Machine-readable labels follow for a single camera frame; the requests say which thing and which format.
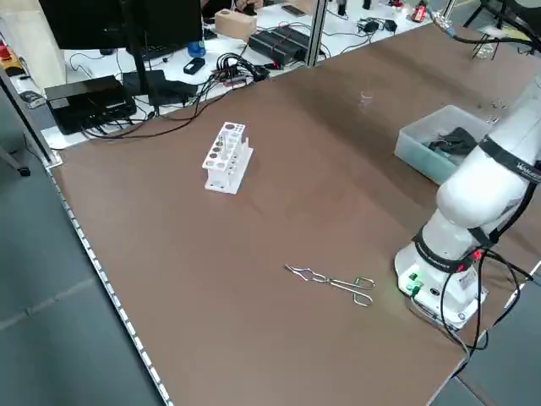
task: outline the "metal tongs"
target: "metal tongs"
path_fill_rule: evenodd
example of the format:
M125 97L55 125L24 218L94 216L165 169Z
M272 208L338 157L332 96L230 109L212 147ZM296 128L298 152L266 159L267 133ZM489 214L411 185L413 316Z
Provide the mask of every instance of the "metal tongs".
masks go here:
M372 303L374 303L370 296L360 291L361 289L372 290L375 287L375 283L372 279L368 279L366 277L358 277L357 279L355 279L355 283L348 283L326 277L325 275L321 275L319 273L315 273L310 268L297 268L290 265L285 265L285 268L288 271L294 273L295 275L299 275L306 282L313 281L317 283L326 283L327 285L331 285L335 288L343 289L352 293L353 301L359 306L369 307L370 305L372 305Z

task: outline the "plastic storage bin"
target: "plastic storage bin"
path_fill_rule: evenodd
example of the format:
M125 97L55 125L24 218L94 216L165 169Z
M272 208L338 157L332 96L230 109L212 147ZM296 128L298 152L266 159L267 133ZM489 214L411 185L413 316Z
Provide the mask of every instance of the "plastic storage bin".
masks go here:
M458 167L454 162L430 150L425 144L438 135L462 127L479 142L492 125L456 106L445 106L400 130L395 155L437 184L443 184Z

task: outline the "white test tube rack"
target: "white test tube rack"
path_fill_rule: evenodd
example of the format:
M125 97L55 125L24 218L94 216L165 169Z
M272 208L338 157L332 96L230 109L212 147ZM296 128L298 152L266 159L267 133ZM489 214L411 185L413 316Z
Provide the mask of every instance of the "white test tube rack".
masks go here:
M225 122L203 162L208 179L205 189L235 195L238 192L253 148L243 141L246 126Z

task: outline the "black monitor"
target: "black monitor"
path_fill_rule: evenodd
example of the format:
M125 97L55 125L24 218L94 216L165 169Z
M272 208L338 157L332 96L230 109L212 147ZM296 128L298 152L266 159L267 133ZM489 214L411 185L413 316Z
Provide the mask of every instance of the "black monitor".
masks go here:
M203 38L200 0L39 1L61 49L127 47L137 73L125 74L124 84L135 95L149 95L156 110L167 104L169 84L162 71L145 71L141 45L185 46Z
M40 0L61 49L127 47L122 0ZM130 0L142 45L187 45L202 39L199 0Z

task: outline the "white desk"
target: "white desk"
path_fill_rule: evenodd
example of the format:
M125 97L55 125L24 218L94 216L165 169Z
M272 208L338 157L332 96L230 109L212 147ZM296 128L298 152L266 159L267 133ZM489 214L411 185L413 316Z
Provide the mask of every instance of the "white desk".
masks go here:
M322 36L322 43L324 45L324 50L331 53L331 56L334 57L339 55L344 49L348 48L348 51L355 49L356 45L363 44L366 46L371 42L376 42L383 40L392 36L393 34L386 30L378 30L372 36L370 42L366 41L366 38L360 38L354 34L358 33L357 22L359 19L366 19L368 17L379 18L379 19L393 19L398 28L396 30L397 34L402 32L412 30L421 25L428 24L428 21L424 23L417 24L412 22L409 19L409 14L411 10L406 9L407 6L404 6L402 11L396 11L394 8L379 5L374 10L365 10L362 7L363 2L361 0L350 1L348 4L347 14L348 19L342 19L337 15L327 13L325 16L325 33ZM328 9L335 13L336 12L336 2L330 3ZM312 25L312 16L305 15L303 17L294 17L291 14L283 11L280 5L274 5L266 8L262 8L258 11L257 24L261 29L272 28L278 25L284 25L287 23L303 23L308 26ZM310 28L302 26L293 26L295 30L299 30L304 34L309 35ZM220 55L226 52L236 52L240 53L245 46L245 43L241 40L235 40L225 36L219 36L218 38L205 42L206 55L205 55L205 66L195 75L190 76L183 72L183 67L190 60L191 57L188 55L188 50L183 49L181 51L175 52L169 62L163 63L160 59L152 61L153 69L162 69L165 72L165 76L168 80L181 80L185 83L191 84L202 84L204 83L211 71L216 68L216 60ZM65 59L68 65L68 81L75 82L81 80L87 80L89 77L83 71L86 70L92 77L101 77L107 76L110 74L119 74L120 69L123 72L129 72L135 70L134 59L132 56L127 53L124 49L119 49L117 54L111 56L100 58L100 53L97 50L89 51L66 51ZM249 47L246 48L246 51L243 55L251 63L254 64L263 64L272 62L269 58L253 51ZM69 60L71 58L72 65L77 68L79 65L83 69L73 71L69 66ZM286 68L282 71L271 71L271 75L284 74L289 70L295 69L296 67L302 66L301 63L295 64L291 68ZM209 93L209 98L214 96L219 96L227 92L229 88L226 88L223 85L218 85ZM145 104L148 99L146 96L138 96L137 101L138 106L141 110L145 112L150 112L152 107L148 104ZM161 112L170 112L178 108L181 108L182 105L177 105L175 107L161 107ZM141 110L133 116L133 118L143 118L144 114ZM116 130L118 129L115 126L105 126L104 129ZM51 146L51 148L62 149L68 146L78 144L79 142L87 140L87 138L80 134L71 134L63 135L60 133L57 127L46 129L43 131L43 134Z

